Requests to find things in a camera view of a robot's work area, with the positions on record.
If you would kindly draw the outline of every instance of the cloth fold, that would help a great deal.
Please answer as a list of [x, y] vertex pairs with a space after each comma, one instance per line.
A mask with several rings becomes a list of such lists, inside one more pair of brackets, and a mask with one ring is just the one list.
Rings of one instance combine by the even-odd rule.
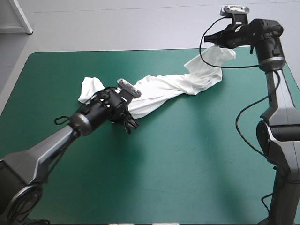
[[[221, 66], [224, 62], [235, 59], [235, 51], [211, 46], [202, 52], [205, 61]], [[146, 116], [159, 108], [165, 101], [186, 93], [196, 95], [205, 91], [222, 80], [222, 70], [205, 64], [197, 55], [184, 67], [189, 71], [183, 75], [147, 75], [134, 86], [142, 93], [128, 105], [132, 116], [137, 119]], [[85, 77], [82, 83], [82, 93], [78, 101], [86, 102], [96, 91], [104, 89], [98, 78]]]

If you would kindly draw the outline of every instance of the gray floor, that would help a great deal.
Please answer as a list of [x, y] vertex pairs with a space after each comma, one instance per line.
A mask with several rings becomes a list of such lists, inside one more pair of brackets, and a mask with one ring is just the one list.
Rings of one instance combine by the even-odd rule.
[[[197, 48], [223, 4], [245, 4], [254, 18], [278, 20], [286, 60], [300, 84], [300, 0], [19, 0], [32, 35], [0, 35], [0, 113], [28, 56], [36, 52]], [[212, 32], [228, 21], [216, 24]]]

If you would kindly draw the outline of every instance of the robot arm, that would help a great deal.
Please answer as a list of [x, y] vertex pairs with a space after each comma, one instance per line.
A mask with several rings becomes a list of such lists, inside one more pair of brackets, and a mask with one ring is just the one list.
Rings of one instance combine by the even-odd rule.
[[273, 20], [254, 19], [248, 24], [243, 6], [223, 6], [221, 15], [232, 18], [223, 31], [204, 40], [225, 48], [251, 45], [260, 69], [266, 73], [269, 108], [256, 129], [258, 142], [269, 162], [277, 166], [269, 216], [260, 225], [294, 225], [300, 196], [300, 112], [295, 108], [285, 81], [285, 58], [279, 37], [283, 27]]
[[118, 87], [94, 94], [88, 105], [77, 110], [70, 123], [26, 151], [11, 153], [0, 160], [0, 224], [22, 225], [42, 196], [49, 165], [81, 135], [89, 135], [105, 121], [125, 126], [130, 133], [138, 124], [128, 111], [140, 91], [124, 79]]

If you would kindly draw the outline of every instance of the white towel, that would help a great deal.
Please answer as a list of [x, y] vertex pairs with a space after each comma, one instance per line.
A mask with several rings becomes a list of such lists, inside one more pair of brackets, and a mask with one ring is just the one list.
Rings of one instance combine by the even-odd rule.
[[[212, 65], [220, 66], [235, 59], [235, 51], [211, 46], [202, 53], [203, 58]], [[187, 62], [184, 67], [189, 74], [145, 76], [135, 87], [142, 93], [128, 105], [132, 116], [137, 119], [159, 108], [166, 100], [186, 93], [196, 95], [222, 80], [222, 70], [205, 64], [199, 55]], [[104, 89], [98, 78], [85, 77], [78, 101], [86, 102], [96, 91]]]

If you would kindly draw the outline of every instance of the green table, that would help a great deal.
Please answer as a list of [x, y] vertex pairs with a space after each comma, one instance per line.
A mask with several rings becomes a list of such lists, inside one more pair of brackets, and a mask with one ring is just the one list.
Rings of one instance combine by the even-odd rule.
[[[25, 150], [60, 127], [55, 117], [80, 104], [85, 76], [105, 86], [146, 75], [183, 74], [197, 49], [32, 54], [0, 116], [0, 157]], [[256, 64], [249, 48], [236, 49], [226, 65]], [[299, 89], [286, 79], [297, 106]], [[44, 185], [32, 218], [53, 223], [257, 223], [267, 211], [260, 198], [272, 192], [272, 165], [235, 130], [235, 117], [265, 96], [258, 68], [225, 69], [222, 82], [197, 96], [180, 95], [145, 118], [131, 135], [105, 123], [73, 143]], [[248, 110], [241, 130], [256, 145], [255, 128], [268, 102]]]

